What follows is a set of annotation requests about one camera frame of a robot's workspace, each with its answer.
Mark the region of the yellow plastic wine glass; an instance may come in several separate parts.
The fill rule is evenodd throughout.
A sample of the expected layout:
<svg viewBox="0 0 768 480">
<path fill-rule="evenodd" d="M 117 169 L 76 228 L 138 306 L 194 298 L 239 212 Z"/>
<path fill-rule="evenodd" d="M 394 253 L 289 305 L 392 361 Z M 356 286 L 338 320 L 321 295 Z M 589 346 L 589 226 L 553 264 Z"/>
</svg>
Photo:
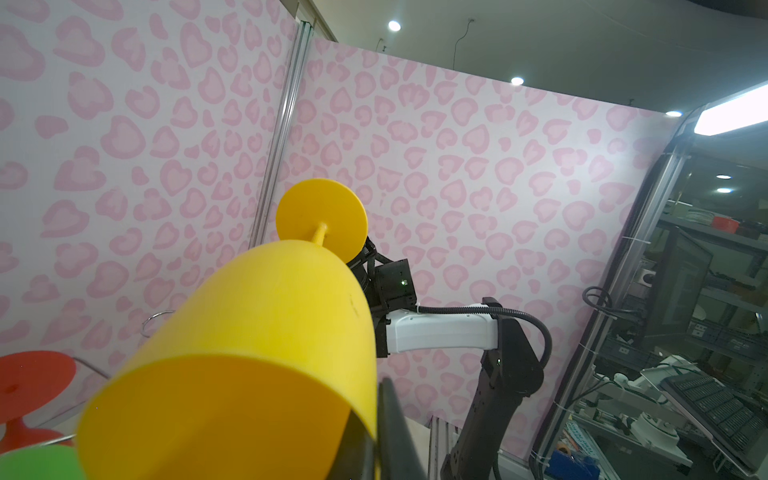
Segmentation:
<svg viewBox="0 0 768 480">
<path fill-rule="evenodd" d="M 345 185 L 290 188 L 279 238 L 206 280 L 90 401 L 89 479 L 326 479 L 349 413 L 377 439 L 376 348 Z"/>
</svg>

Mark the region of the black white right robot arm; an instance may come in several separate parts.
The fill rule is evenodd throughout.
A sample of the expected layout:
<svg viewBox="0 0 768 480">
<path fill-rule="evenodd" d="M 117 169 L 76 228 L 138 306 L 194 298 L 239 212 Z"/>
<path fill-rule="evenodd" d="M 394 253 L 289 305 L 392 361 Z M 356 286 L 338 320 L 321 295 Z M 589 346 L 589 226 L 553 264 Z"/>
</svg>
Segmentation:
<svg viewBox="0 0 768 480">
<path fill-rule="evenodd" d="M 543 385 L 553 349 L 551 333 L 534 316 L 503 307 L 495 298 L 459 307 L 418 304 L 407 260 L 393 261 L 366 240 L 348 262 L 368 301 L 376 355 L 472 348 L 483 354 L 464 425 L 451 449 L 433 456 L 439 479 L 499 478 L 499 450 L 523 400 Z"/>
</svg>

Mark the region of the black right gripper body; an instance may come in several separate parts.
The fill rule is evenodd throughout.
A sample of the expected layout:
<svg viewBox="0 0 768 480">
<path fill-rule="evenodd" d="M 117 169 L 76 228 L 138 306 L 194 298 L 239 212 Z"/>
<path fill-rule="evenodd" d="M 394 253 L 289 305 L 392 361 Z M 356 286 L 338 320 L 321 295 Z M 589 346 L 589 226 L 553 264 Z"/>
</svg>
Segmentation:
<svg viewBox="0 0 768 480">
<path fill-rule="evenodd" d="M 407 259 L 394 261 L 367 238 L 347 266 L 360 284 L 372 312 L 392 312 L 416 305 L 416 291 Z"/>
</svg>

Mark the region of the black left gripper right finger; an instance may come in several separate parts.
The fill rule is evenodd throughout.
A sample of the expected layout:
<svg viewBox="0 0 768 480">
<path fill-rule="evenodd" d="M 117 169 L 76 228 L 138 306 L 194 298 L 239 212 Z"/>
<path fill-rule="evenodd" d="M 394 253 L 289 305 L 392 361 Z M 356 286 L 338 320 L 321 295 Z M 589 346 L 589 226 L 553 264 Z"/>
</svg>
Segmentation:
<svg viewBox="0 0 768 480">
<path fill-rule="evenodd" d="M 378 388 L 377 458 L 380 479 L 427 479 L 390 378 L 383 378 Z"/>
</svg>

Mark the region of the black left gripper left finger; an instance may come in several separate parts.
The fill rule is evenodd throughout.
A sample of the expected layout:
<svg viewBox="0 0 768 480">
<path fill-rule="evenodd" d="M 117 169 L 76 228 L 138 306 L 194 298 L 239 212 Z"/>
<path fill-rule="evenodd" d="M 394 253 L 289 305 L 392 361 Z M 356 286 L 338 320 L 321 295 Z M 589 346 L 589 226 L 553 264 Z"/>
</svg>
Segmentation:
<svg viewBox="0 0 768 480">
<path fill-rule="evenodd" d="M 374 480 L 375 442 L 351 411 L 327 480 Z"/>
</svg>

